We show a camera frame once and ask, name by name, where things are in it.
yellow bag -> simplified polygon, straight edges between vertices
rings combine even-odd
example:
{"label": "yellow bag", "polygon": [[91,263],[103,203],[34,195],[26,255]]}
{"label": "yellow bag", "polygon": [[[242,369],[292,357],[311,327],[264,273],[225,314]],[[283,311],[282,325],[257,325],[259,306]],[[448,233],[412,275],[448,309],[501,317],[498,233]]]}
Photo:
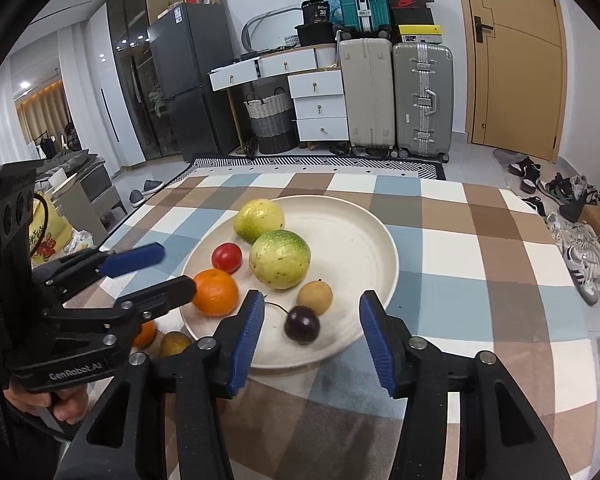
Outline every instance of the yellow bag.
{"label": "yellow bag", "polygon": [[[46,223],[46,233],[42,242],[31,257],[31,265],[37,267],[52,259],[59,253],[65,245],[71,240],[74,228],[69,224],[64,216],[59,216],[56,207],[46,194],[43,194],[46,206],[49,209],[49,218]],[[34,200],[33,221],[29,226],[29,251],[36,246],[42,233],[42,227],[45,222],[45,208],[40,200]]]}

ceiling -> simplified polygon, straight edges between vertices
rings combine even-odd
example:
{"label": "ceiling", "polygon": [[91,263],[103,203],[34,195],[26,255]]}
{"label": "ceiling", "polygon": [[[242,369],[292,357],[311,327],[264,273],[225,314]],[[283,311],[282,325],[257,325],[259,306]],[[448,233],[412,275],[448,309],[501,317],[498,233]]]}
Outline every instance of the ceiling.
{"label": "ceiling", "polygon": [[36,86],[51,83],[59,72],[58,41],[54,32],[88,20],[107,0],[51,0],[35,17],[11,49],[14,98],[22,95],[22,81]]}

curtain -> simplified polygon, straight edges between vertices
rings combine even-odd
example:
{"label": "curtain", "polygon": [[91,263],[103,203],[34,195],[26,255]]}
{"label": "curtain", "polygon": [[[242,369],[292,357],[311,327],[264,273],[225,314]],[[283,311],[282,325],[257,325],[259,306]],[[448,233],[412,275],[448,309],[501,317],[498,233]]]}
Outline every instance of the curtain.
{"label": "curtain", "polygon": [[120,169],[120,162],[96,101],[87,62],[84,27],[85,23],[75,23],[58,30],[58,57],[64,93],[82,147],[101,156],[109,175],[113,176]]}
{"label": "curtain", "polygon": [[64,127],[69,122],[62,81],[36,92],[16,106],[16,110],[27,142],[35,140],[38,143],[37,139],[47,131],[49,136],[56,136],[58,146],[61,145],[60,135],[64,134]]}
{"label": "curtain", "polygon": [[0,165],[32,158],[13,102],[9,58],[0,67]]}

cherry stem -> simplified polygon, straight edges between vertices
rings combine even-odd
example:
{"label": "cherry stem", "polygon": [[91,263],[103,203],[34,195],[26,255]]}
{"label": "cherry stem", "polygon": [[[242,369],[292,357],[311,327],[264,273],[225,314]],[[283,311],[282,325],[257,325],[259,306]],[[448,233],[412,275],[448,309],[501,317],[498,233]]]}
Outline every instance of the cherry stem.
{"label": "cherry stem", "polygon": [[287,311],[286,311],[284,308],[282,308],[282,307],[281,307],[279,304],[277,304],[277,303],[271,303],[270,301],[265,301],[265,302],[264,302],[264,304],[276,306],[276,307],[278,307],[278,308],[279,308],[279,309],[280,309],[282,312],[284,312],[285,314],[289,315],[289,313],[288,313],[288,312],[287,312]]}

suitcase handle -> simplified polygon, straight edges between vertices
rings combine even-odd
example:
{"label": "suitcase handle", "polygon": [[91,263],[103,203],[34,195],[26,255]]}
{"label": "suitcase handle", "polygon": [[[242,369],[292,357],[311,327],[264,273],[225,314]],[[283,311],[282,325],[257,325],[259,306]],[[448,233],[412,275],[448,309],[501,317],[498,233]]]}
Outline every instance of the suitcase handle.
{"label": "suitcase handle", "polygon": [[431,115],[438,111],[438,95],[433,90],[429,90],[428,88],[425,90],[425,92],[431,96],[431,110],[424,113],[425,115]]}

